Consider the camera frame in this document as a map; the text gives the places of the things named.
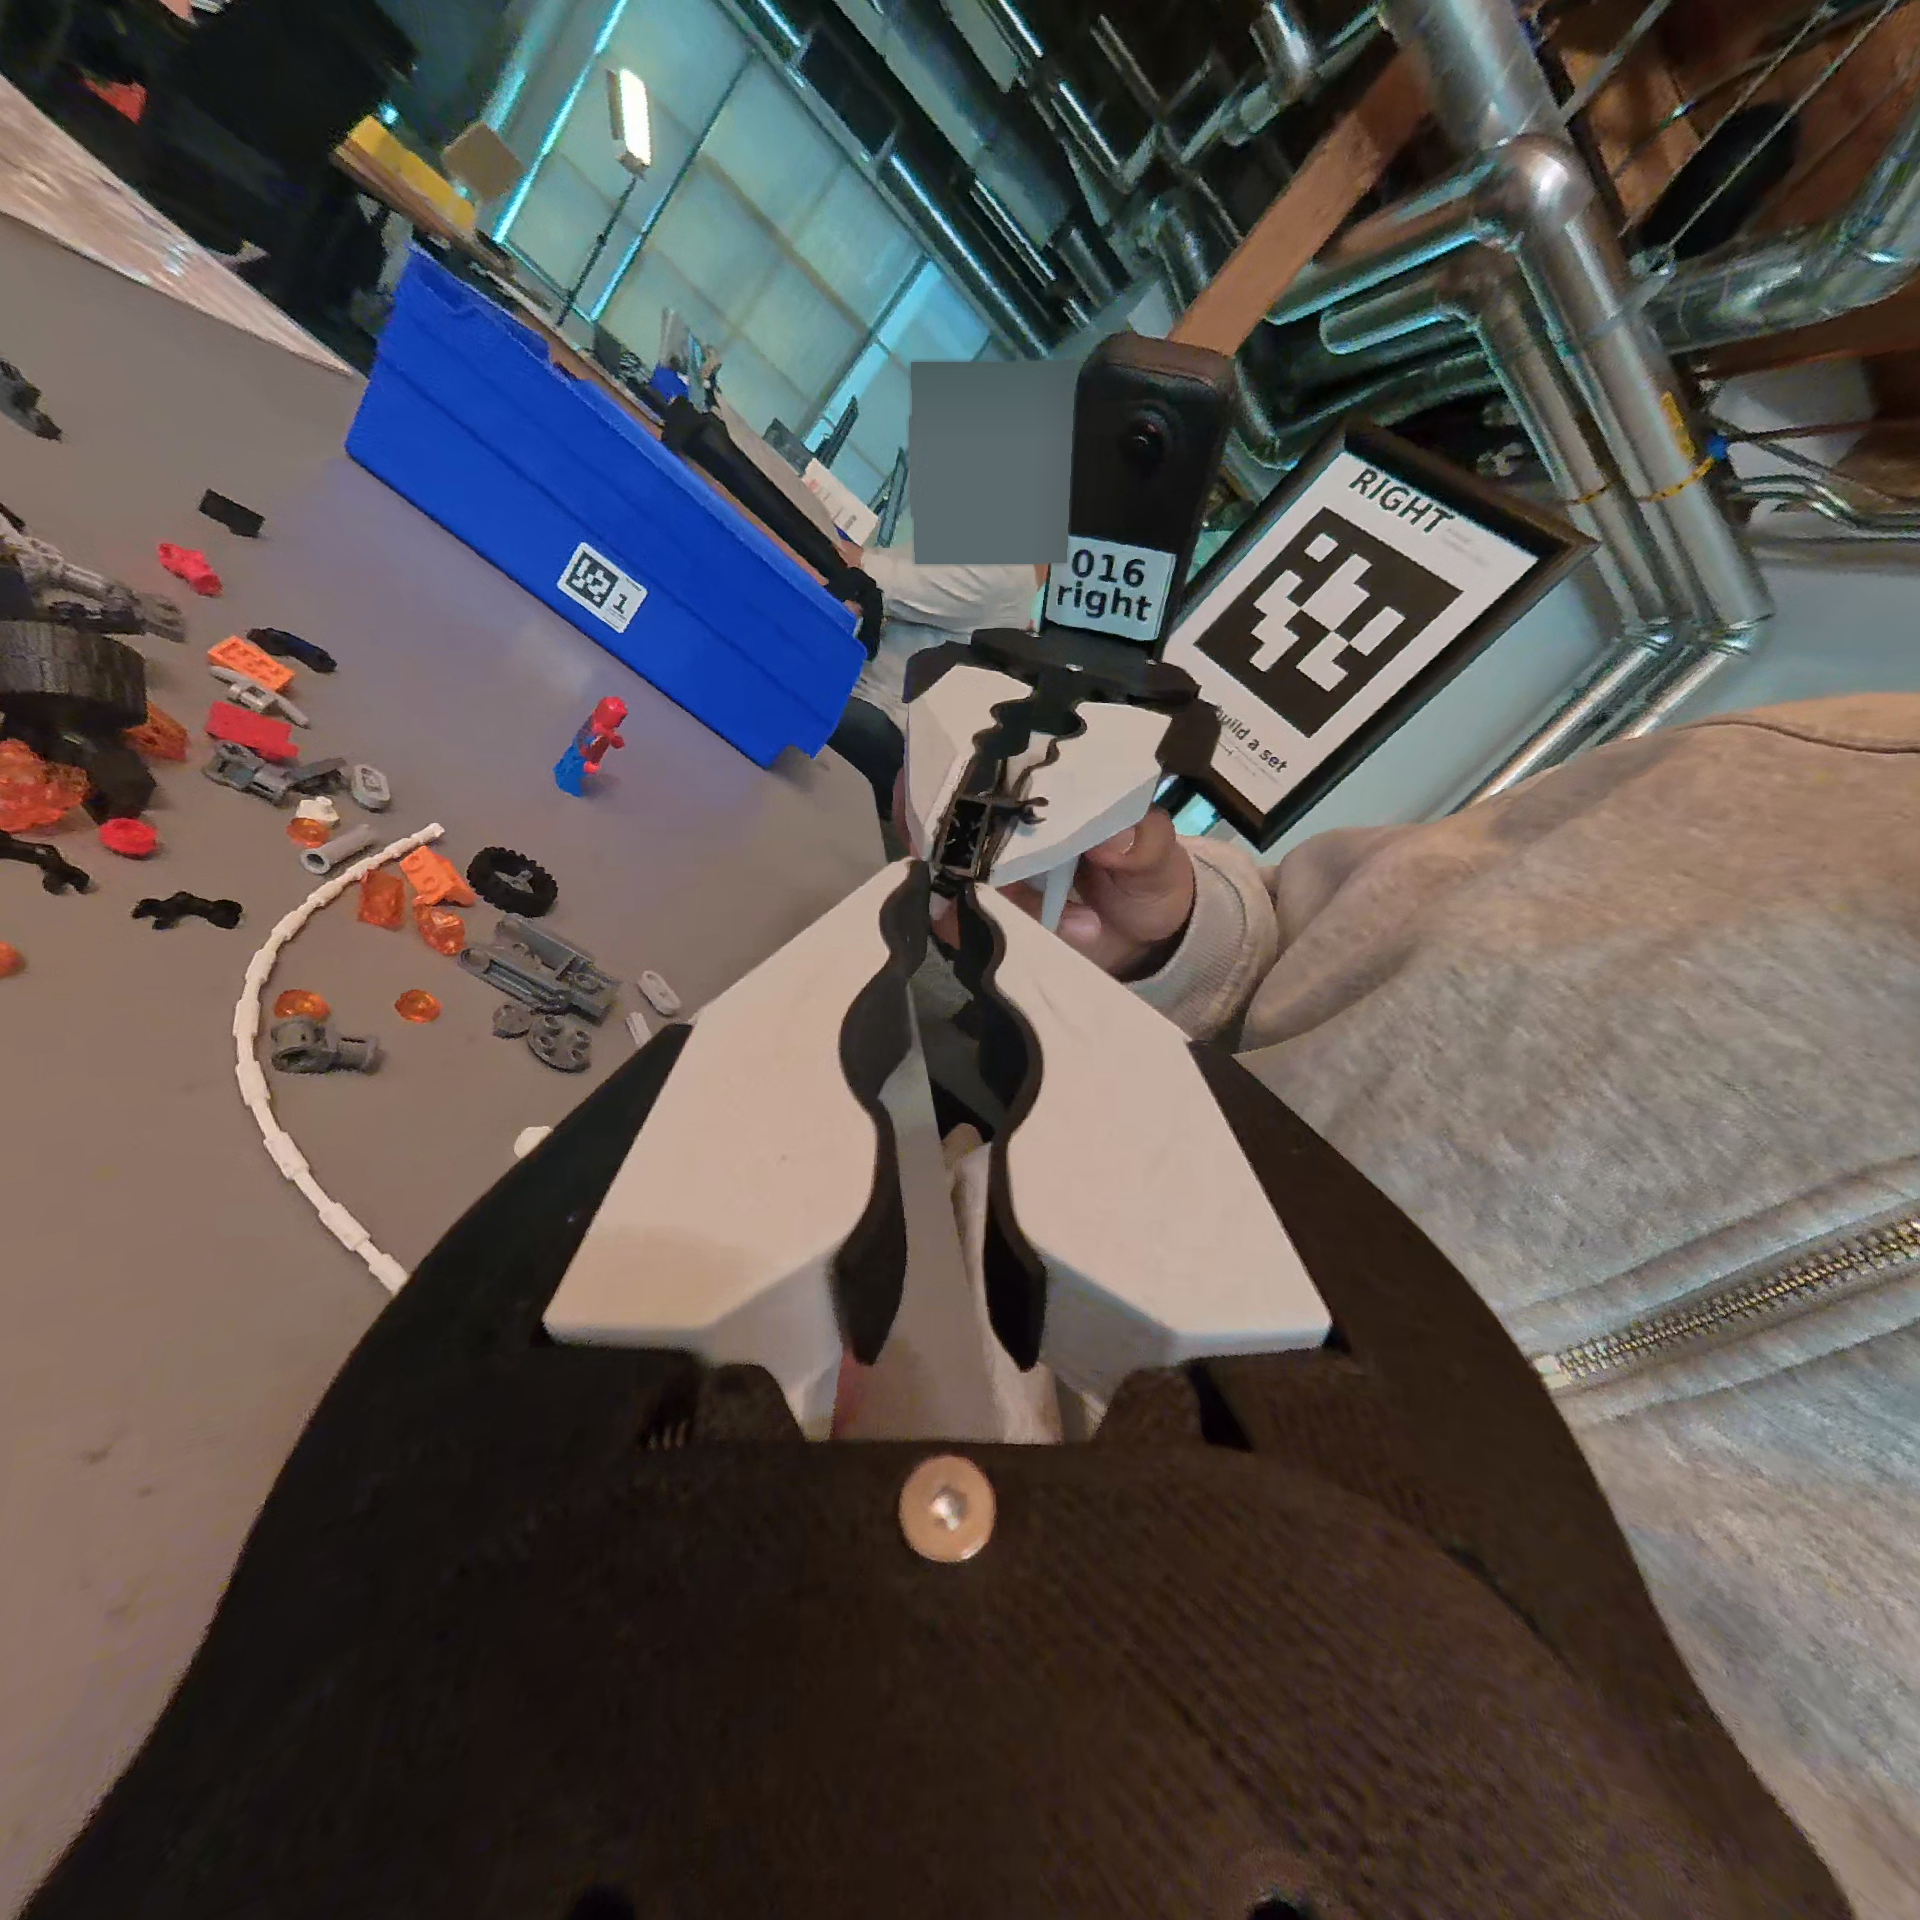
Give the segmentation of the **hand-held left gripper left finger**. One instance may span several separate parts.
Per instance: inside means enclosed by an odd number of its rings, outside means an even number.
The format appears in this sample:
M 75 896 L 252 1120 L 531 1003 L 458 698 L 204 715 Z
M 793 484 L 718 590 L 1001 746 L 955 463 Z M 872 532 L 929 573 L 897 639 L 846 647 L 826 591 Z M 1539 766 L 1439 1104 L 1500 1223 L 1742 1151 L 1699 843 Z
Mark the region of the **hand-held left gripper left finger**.
M 544 1309 L 556 1341 L 872 1364 L 905 1292 L 897 1124 L 922 866 L 897 861 L 702 1008 Z

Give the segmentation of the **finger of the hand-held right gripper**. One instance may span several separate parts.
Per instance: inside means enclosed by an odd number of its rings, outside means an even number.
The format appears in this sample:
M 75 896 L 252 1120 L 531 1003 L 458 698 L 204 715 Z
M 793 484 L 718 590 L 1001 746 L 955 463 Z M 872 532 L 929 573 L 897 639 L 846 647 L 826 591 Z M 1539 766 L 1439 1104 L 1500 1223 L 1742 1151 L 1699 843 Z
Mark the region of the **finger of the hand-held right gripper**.
M 1031 683 L 983 666 L 953 666 L 905 708 L 903 763 L 903 838 L 913 858 L 942 866 L 940 843 L 955 796 L 969 790 L 969 766 L 979 754 L 977 739 L 1003 728 L 996 708 L 1019 708 L 1035 695 Z M 1026 829 L 1024 798 L 1028 767 L 1038 751 L 1023 731 L 1015 748 L 990 750 L 990 766 L 977 790 L 988 799 L 1003 799 L 990 810 L 988 853 L 979 866 L 985 874 L 1031 874 L 1033 855 L 1008 850 Z
M 1076 731 L 1044 736 L 1015 763 L 1011 823 L 990 834 L 983 882 L 1041 890 L 1041 923 L 1060 926 L 1080 859 L 1136 827 L 1164 779 L 1167 711 L 1080 704 Z

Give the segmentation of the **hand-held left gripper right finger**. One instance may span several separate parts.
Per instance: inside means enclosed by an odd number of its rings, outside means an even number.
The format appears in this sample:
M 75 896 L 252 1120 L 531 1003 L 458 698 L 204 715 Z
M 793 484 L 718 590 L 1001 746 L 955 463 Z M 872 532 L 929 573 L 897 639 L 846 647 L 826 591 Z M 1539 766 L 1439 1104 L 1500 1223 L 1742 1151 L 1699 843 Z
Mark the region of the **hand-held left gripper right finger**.
M 958 971 L 1003 1099 L 980 1275 L 1019 1370 L 1314 1350 L 1330 1309 L 1185 1032 L 996 891 Z

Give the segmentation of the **red blue lego minifigure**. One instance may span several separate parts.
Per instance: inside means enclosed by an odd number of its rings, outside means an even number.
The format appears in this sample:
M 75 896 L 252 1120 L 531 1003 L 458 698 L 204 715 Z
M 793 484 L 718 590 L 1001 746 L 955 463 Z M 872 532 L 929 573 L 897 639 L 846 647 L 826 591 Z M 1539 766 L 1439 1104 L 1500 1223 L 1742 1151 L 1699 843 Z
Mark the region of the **red blue lego minifigure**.
M 594 704 L 554 767 L 558 790 L 584 798 L 601 776 L 606 759 L 617 751 L 630 704 L 608 695 Z

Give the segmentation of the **pile of lego pieces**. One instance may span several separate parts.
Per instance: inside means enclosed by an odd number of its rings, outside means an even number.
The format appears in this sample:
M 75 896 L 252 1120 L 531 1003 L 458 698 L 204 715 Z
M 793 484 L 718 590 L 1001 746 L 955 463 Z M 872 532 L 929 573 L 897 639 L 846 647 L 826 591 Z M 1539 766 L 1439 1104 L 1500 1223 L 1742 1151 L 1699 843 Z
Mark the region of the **pile of lego pieces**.
M 4 512 L 4 864 L 38 870 L 54 899 L 90 899 L 95 878 L 72 855 L 79 827 L 70 818 L 80 814 L 104 858 L 130 866 L 167 858 L 154 821 L 154 766 L 188 763 L 198 748 L 207 750 L 207 779 L 273 810 L 310 890 L 263 931 L 232 1015 L 236 1084 L 252 1111 L 271 1117 L 263 1040 L 276 1072 L 379 1064 L 379 1043 L 342 1032 L 323 996 L 289 988 L 267 999 L 284 951 L 323 910 L 352 896 L 359 922 L 415 926 L 432 951 L 454 958 L 491 939 L 504 914 L 467 885 L 468 861 L 449 855 L 444 824 L 386 827 L 393 792 L 379 767 L 303 742 L 310 717 L 287 691 L 303 670 L 332 667 L 329 656 L 284 631 L 223 638 L 204 663 L 218 695 L 204 726 L 190 728 L 156 704 L 138 650 L 138 638 L 184 636 L 172 599 L 80 566 Z M 587 1067 L 591 1027 L 510 996 L 494 1019 L 500 1038 L 524 1038 L 556 1072 Z

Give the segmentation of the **person's right hand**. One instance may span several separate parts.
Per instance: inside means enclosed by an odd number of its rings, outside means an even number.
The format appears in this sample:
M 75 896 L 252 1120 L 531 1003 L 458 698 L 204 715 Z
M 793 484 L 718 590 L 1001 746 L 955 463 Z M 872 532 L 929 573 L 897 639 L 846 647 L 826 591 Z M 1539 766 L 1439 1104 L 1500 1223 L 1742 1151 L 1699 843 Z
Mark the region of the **person's right hand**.
M 1194 903 L 1194 859 L 1170 816 L 1150 807 L 1080 858 L 1056 931 L 1102 973 L 1136 982 L 1178 951 Z

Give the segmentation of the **framed marker sign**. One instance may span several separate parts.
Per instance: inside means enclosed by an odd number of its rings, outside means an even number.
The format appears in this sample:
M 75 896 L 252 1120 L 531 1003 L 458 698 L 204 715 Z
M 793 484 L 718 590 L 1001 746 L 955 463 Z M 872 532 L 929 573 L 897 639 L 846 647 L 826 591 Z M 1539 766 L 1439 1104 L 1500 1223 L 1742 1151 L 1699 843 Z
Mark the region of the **framed marker sign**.
M 1194 792 L 1271 847 L 1595 547 L 1567 514 L 1344 420 L 1196 576 L 1159 647 L 1218 715 Z

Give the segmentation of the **silver metal pipes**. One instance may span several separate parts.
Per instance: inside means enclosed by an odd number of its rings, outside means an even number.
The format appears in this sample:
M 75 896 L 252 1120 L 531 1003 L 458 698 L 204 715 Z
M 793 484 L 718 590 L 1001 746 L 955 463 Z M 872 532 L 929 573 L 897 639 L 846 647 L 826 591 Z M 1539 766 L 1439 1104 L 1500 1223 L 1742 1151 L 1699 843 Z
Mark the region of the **silver metal pipes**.
M 1614 504 L 1600 547 L 1651 612 L 1473 790 L 1488 799 L 1622 736 L 1643 736 L 1745 659 L 1771 620 L 1761 565 L 1712 479 L 1703 422 L 1670 348 L 1753 346 L 1849 320 L 1916 277 L 1916 110 L 1828 222 L 1721 251 L 1666 277 L 1635 275 L 1598 179 L 1568 141 L 1563 104 L 1511 5 L 1377 5 L 1399 47 L 1367 104 L 1313 154 L 1431 118 L 1462 165 L 1305 264 L 1283 304 L 1379 316 L 1388 338 L 1454 317 L 1559 477 L 1598 477 Z

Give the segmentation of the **blue plastic bin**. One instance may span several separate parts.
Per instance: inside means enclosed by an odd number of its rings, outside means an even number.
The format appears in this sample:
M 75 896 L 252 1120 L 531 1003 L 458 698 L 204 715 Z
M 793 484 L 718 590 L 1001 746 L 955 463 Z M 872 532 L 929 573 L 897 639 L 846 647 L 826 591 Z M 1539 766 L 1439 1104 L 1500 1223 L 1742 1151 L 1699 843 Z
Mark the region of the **blue plastic bin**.
M 854 608 L 426 251 L 346 450 L 756 766 L 838 731 L 866 661 Z

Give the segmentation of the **person's grey hoodie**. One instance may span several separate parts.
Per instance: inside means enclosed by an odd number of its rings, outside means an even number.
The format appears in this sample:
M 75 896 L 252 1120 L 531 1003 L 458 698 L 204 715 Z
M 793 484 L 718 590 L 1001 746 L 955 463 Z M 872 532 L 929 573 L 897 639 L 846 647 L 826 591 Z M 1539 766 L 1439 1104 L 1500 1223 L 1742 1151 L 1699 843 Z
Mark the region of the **person's grey hoodie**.
M 1916 1916 L 1916 899 L 1256 886 L 1251 1067 L 1544 1366 L 1862 1916 Z

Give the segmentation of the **grey lego bracket assembly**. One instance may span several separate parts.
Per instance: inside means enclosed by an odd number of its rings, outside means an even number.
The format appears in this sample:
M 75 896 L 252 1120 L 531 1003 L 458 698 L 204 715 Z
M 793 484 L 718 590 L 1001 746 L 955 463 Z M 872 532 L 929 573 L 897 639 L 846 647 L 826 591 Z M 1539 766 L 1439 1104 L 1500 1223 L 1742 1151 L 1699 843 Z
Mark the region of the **grey lego bracket assembly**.
M 524 917 L 499 917 L 491 939 L 459 951 L 459 967 L 543 1015 L 604 1024 L 617 1008 L 616 978 L 587 951 Z

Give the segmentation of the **wooden post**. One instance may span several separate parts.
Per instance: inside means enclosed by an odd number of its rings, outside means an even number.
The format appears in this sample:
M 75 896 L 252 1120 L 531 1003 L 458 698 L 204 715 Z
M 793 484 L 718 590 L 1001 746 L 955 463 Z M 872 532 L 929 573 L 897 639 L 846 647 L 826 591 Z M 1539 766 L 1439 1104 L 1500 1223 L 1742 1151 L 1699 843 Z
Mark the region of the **wooden post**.
M 1305 264 L 1354 214 L 1428 114 L 1426 87 L 1396 52 L 1304 168 L 1246 234 L 1218 275 L 1188 301 L 1168 341 L 1201 352 L 1236 352 Z

